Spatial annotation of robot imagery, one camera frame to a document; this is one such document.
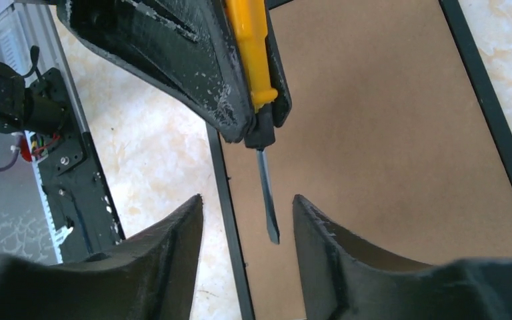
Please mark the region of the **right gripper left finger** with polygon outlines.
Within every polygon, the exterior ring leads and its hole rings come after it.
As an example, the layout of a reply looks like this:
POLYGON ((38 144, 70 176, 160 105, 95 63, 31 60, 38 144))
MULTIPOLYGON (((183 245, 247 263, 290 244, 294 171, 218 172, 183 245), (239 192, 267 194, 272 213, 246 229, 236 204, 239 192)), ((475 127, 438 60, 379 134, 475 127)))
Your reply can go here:
POLYGON ((203 232, 194 195, 158 223, 84 261, 0 255, 0 319, 188 319, 203 232))

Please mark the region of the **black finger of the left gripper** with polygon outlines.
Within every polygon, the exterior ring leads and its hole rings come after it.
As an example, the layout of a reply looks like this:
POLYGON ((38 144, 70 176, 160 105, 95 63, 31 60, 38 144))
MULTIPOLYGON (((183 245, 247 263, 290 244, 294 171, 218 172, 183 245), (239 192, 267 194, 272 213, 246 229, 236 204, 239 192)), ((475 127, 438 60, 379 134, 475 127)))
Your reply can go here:
POLYGON ((266 104, 262 110, 262 128, 264 129, 282 127, 293 105, 269 12, 270 8, 273 9, 283 3, 284 1, 264 1, 268 30, 265 47, 271 86, 278 92, 277 97, 271 103, 266 104))
POLYGON ((59 1, 86 48, 185 104, 229 143, 255 114, 222 1, 59 1))

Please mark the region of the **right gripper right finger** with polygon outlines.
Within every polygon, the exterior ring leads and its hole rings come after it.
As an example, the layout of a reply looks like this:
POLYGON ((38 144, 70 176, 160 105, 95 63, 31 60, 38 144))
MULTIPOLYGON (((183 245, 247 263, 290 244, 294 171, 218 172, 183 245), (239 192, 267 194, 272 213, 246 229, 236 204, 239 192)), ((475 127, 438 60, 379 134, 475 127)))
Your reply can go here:
POLYGON ((512 258, 430 265, 380 248, 296 195, 308 319, 512 319, 512 258))

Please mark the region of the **yellow handled screwdriver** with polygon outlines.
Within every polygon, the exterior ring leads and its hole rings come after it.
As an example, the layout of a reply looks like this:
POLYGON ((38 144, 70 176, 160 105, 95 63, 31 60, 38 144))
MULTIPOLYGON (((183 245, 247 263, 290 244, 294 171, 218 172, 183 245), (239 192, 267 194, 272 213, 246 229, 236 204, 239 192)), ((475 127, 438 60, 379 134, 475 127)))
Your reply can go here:
POLYGON ((272 87, 266 40, 267 14, 264 1, 226 0, 226 13, 235 34, 253 104, 256 124, 245 146, 256 150, 267 232, 272 243, 280 244, 269 168, 265 148, 275 142, 271 103, 278 97, 272 87))

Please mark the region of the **black picture frame brown backing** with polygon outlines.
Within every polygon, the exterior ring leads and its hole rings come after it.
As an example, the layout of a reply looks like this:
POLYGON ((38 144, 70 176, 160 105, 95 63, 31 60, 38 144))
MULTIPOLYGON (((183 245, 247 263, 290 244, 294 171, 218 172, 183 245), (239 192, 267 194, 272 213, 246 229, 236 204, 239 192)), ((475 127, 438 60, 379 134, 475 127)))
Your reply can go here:
POLYGON ((512 1, 284 1, 270 12, 293 102, 267 150, 212 140, 241 319, 308 319, 302 195, 368 242, 430 265, 512 258, 512 1))

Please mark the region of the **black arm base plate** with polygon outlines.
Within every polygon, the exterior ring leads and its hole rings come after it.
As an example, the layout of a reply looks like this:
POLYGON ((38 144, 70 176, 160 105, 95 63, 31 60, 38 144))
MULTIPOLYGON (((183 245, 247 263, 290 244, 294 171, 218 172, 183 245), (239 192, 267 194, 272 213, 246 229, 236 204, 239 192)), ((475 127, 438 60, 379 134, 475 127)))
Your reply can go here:
POLYGON ((49 69, 31 88, 60 103, 67 114, 57 140, 39 137, 46 150, 34 168, 58 262, 79 262, 125 235, 92 136, 79 130, 60 70, 49 69))

